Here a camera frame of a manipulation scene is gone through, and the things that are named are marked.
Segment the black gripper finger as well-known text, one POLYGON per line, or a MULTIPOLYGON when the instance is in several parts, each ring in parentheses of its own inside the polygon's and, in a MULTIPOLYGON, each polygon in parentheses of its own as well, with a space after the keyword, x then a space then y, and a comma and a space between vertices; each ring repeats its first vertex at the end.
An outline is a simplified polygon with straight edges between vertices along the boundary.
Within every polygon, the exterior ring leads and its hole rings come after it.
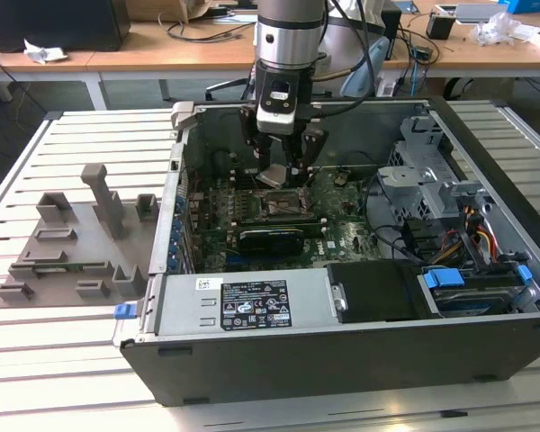
POLYGON ((256 107, 242 105, 239 108, 239 119, 243 139, 248 147, 253 149, 258 161, 258 169, 266 170, 271 165, 271 145, 273 139, 257 128, 256 107))
POLYGON ((294 134, 282 138, 286 160, 285 185, 293 186, 299 176, 306 176, 309 167, 318 159, 329 137, 326 130, 313 126, 296 128, 294 134))

